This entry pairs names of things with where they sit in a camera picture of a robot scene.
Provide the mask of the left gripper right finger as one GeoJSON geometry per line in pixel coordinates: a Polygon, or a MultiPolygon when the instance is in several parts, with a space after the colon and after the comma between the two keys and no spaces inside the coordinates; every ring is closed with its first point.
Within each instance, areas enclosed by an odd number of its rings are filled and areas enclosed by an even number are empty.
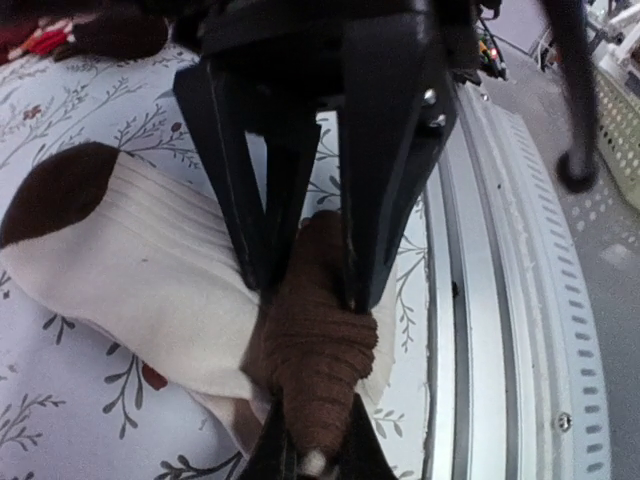
{"type": "Polygon", "coordinates": [[[338,480],[396,480],[359,394],[354,395],[350,423],[337,457],[338,480]]]}

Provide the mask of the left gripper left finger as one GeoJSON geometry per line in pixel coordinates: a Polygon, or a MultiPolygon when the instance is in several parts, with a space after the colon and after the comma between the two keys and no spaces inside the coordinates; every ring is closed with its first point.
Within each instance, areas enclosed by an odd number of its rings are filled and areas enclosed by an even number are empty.
{"type": "Polygon", "coordinates": [[[239,480],[296,480],[298,455],[285,425],[282,393],[271,404],[260,437],[239,480]]]}

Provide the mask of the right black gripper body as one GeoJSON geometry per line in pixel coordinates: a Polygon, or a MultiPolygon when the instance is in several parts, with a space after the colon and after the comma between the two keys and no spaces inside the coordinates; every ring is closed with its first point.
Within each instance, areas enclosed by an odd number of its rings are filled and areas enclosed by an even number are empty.
{"type": "Polygon", "coordinates": [[[366,52],[380,46],[398,60],[407,51],[400,35],[418,21],[429,57],[394,71],[402,78],[410,70],[435,76],[478,66],[476,10],[473,1],[208,1],[178,19],[175,40],[195,48],[203,65],[329,111],[346,96],[345,68],[358,61],[344,50],[347,28],[372,27],[366,52]]]}

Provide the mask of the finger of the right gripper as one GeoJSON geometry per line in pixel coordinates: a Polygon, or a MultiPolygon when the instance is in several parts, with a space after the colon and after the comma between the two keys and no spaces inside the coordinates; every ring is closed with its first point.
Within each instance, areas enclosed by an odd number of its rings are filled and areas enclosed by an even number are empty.
{"type": "Polygon", "coordinates": [[[443,32],[433,14],[349,22],[338,112],[345,288],[378,304],[410,211],[456,120],[443,32]]]}
{"type": "Polygon", "coordinates": [[[282,278],[316,155],[314,102],[211,62],[178,71],[173,92],[251,290],[282,278]]]}

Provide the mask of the cream and brown sock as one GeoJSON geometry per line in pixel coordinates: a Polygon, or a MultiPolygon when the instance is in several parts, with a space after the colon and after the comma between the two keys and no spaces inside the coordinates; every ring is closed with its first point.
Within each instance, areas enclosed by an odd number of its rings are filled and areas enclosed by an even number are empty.
{"type": "Polygon", "coordinates": [[[88,323],[209,410],[249,459],[281,392],[298,473],[333,477],[354,395],[394,364],[395,287],[346,304],[341,216],[296,226],[284,277],[251,290],[218,203],[90,142],[32,169],[1,221],[1,261],[47,309],[88,323]]]}

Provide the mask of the beige ribbed sock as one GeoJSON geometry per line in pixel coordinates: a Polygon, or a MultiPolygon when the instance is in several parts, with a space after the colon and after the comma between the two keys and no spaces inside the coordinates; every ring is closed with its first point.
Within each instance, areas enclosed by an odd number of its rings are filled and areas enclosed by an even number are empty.
{"type": "Polygon", "coordinates": [[[55,62],[76,57],[104,57],[118,61],[139,60],[159,53],[165,46],[169,27],[162,17],[101,15],[74,24],[73,41],[56,47],[55,62]]]}

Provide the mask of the striped maroon sock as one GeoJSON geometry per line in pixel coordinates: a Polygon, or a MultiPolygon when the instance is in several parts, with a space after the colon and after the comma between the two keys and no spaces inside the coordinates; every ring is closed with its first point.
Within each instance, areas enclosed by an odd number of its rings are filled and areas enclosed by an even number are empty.
{"type": "Polygon", "coordinates": [[[41,18],[1,27],[1,64],[13,62],[24,55],[46,56],[56,48],[70,43],[73,34],[71,18],[41,18]]]}

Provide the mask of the beige perforated basket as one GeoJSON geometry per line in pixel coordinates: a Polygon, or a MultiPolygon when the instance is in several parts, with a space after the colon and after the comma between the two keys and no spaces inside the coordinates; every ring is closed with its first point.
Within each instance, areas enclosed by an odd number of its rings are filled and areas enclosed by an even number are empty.
{"type": "Polygon", "coordinates": [[[596,56],[598,148],[625,200],[639,207],[639,27],[596,56]]]}

